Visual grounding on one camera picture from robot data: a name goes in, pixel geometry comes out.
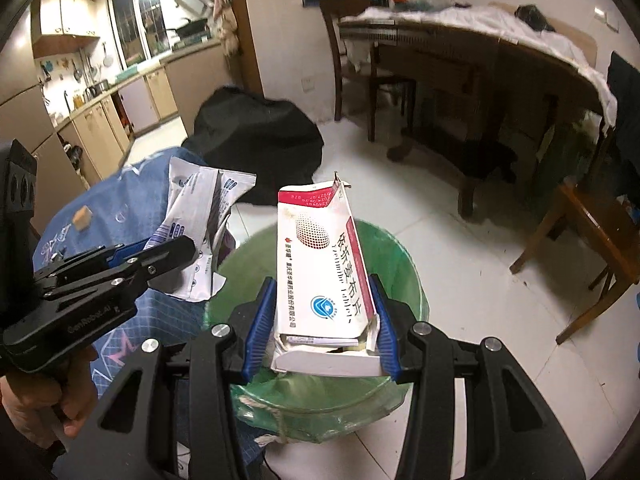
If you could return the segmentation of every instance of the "wooden table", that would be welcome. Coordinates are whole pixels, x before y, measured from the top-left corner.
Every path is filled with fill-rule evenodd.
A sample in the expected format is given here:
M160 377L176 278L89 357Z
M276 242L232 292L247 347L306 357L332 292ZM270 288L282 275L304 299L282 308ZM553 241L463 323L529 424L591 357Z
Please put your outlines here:
M597 90L572 65L527 46L434 23L367 20L340 23L339 30L343 40L369 41L377 68L466 100L466 138L461 140L414 126L415 95L410 96L402 144L387 152L397 162L418 142L452 162L464 175L458 195L463 218L473 213L476 185L495 168L507 180L514 178L510 164L515 154L498 143L498 133L516 96L535 91L548 101L537 140L567 110L602 114Z

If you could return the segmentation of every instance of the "black cloth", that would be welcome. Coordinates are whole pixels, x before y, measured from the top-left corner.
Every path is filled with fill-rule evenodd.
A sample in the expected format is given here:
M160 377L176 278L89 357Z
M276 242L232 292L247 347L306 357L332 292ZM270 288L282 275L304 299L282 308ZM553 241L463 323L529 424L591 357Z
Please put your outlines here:
M256 185L241 202L277 205L281 187L313 183L324 142L290 101L224 87L200 107L194 134L182 146L212 168L255 173Z
M547 21L545 15L535 5L521 5L516 9L514 15L536 32L542 32L543 30L556 31L554 26Z
M611 53L607 83L618 99L615 141L623 161L617 192L638 206L640 200L640 72L617 52Z
M0 479L55 480L51 456L22 436L0 407Z

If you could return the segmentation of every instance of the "black bag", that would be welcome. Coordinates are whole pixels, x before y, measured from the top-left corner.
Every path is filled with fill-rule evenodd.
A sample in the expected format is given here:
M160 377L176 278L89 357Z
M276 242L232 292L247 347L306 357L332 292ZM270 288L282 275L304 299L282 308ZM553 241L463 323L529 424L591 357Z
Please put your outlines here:
M516 18L520 18L536 32L542 32L543 30L548 30L549 32L556 31L553 25L546 20L545 15L542 14L540 9L535 5L519 6L516 9L515 16Z
M324 141L295 104L223 87L200 107L182 146L212 168L255 173L256 185L241 202L277 205L281 187L313 183Z

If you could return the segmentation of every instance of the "human hand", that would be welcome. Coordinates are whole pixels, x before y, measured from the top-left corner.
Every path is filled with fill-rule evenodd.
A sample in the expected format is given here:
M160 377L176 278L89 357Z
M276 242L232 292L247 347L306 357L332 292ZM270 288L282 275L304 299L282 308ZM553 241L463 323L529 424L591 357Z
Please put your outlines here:
M76 352L70 358L64 387L42 374L27 375L19 371L9 372L0 379L2 405L15 428L34 444L47 449L57 438L40 420L38 410L59 404L68 417L63 421L66 436L78 436L98 403L90 368L90 363L97 358L93 346Z

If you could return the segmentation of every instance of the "red label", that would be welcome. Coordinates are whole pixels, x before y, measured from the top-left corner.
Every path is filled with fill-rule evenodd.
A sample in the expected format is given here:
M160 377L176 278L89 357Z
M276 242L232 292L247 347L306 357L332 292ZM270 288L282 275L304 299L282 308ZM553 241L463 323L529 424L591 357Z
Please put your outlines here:
M360 290L362 291L364 309L367 313L367 319L371 319L373 317L373 303L371 303L369 282L367 281L367 274L364 271L364 263L362 261L362 255L360 254L360 246L358 245L358 238L356 236L356 229L353 225L353 218L349 218L349 221L347 222L347 234L349 235L349 241L351 242L353 262L356 264L356 273L358 275L358 282L360 283Z
M315 191L280 191L278 193L278 202L306 207L327 207L336 190L337 188L334 186L323 187Z

